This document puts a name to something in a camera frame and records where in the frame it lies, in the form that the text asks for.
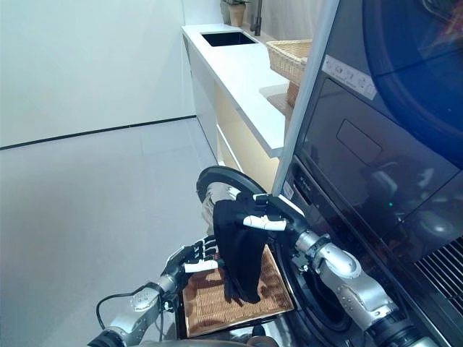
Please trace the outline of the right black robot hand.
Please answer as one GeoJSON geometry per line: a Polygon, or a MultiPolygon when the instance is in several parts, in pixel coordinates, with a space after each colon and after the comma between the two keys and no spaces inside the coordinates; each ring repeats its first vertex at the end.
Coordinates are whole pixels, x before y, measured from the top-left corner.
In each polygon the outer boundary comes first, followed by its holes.
{"type": "Polygon", "coordinates": [[[252,201],[257,212],[237,213],[236,221],[239,225],[266,232],[273,238],[287,232],[297,239],[308,229],[303,211],[284,195],[254,194],[252,201]]]}

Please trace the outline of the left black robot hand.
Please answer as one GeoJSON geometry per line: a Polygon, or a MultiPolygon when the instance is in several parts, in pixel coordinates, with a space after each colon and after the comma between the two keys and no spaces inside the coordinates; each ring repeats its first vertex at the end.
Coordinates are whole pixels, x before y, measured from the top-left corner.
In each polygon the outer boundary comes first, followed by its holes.
{"type": "Polygon", "coordinates": [[[215,270],[219,267],[217,254],[216,238],[207,236],[175,251],[167,259],[166,267],[161,274],[170,275],[176,282],[180,282],[189,274],[215,270]]]}

